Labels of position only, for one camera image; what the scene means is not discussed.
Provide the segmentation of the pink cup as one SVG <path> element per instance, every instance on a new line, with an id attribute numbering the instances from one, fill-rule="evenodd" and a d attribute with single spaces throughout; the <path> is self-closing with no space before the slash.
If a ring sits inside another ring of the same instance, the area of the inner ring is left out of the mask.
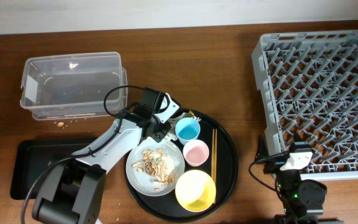
<path id="1" fill-rule="evenodd" d="M 199 139 L 187 142 L 183 148 L 183 156 L 192 167 L 198 167 L 209 157 L 209 147 Z"/>

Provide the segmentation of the gold snack wrapper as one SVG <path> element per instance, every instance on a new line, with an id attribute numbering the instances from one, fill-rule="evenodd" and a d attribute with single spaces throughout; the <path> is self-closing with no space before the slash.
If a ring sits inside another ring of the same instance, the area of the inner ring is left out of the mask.
<path id="1" fill-rule="evenodd" d="M 168 120 L 168 122 L 171 124 L 171 125 L 176 125 L 177 122 L 179 122 L 179 120 L 181 119 L 184 119 L 184 118 L 192 118 L 194 119 L 195 121 L 197 122 L 200 122 L 201 121 L 201 118 L 197 117 L 195 115 L 195 112 L 192 111 L 192 110 L 189 110 L 188 112 L 182 112 L 182 114 L 180 114 L 179 116 L 177 116 L 176 118 L 170 118 Z"/>

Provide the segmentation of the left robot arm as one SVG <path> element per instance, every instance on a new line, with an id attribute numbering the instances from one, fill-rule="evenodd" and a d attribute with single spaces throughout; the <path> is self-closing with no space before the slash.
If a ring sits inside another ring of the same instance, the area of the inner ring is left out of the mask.
<path id="1" fill-rule="evenodd" d="M 90 145 L 51 162 L 37 177 L 32 218 L 41 223 L 99 223 L 108 172 L 146 139 L 160 142 L 180 104 L 136 105 L 120 111 L 113 125 Z"/>

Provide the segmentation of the blue cup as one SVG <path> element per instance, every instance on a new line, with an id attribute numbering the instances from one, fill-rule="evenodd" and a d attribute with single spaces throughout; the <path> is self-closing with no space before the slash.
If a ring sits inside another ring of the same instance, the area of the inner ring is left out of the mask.
<path id="1" fill-rule="evenodd" d="M 198 139 L 200 132 L 201 126 L 194 118 L 183 118 L 175 126 L 175 133 L 179 142 L 183 145 L 191 140 Z"/>

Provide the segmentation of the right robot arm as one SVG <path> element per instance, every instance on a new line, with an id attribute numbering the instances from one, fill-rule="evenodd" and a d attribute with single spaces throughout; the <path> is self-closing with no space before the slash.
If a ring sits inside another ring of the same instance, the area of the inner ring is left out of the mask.
<path id="1" fill-rule="evenodd" d="M 313 150 L 299 134 L 294 133 L 293 137 L 289 150 L 270 156 L 264 137 L 259 136 L 255 160 L 249 166 L 249 172 L 252 172 L 252 166 L 262 164 L 264 174 L 275 175 L 273 187 L 254 178 L 274 191 L 283 204 L 284 214 L 275 215 L 274 223 L 318 223 L 328 190 L 321 182 L 301 179 L 300 171 L 309 166 Z"/>

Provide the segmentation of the wooden chopstick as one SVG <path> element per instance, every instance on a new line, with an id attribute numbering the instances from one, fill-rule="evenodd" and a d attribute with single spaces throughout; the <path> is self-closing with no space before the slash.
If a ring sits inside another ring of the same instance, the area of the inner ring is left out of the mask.
<path id="1" fill-rule="evenodd" d="M 211 146 L 211 178 L 212 178 L 213 181 L 214 181 L 215 139 L 216 139 L 216 130 L 213 129 L 212 146 Z"/>
<path id="2" fill-rule="evenodd" d="M 214 184 L 216 185 L 216 176 L 217 176 L 217 152 L 218 152 L 218 130 L 216 130 L 216 139 L 215 139 L 215 157 L 214 157 Z"/>

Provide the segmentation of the white tissue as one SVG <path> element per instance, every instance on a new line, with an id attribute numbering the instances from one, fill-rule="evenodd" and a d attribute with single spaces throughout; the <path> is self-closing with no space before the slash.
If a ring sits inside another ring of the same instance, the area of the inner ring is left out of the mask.
<path id="1" fill-rule="evenodd" d="M 169 141 L 176 141 L 178 139 L 176 132 L 174 130 L 169 130 L 167 135 L 165 136 L 165 139 Z"/>

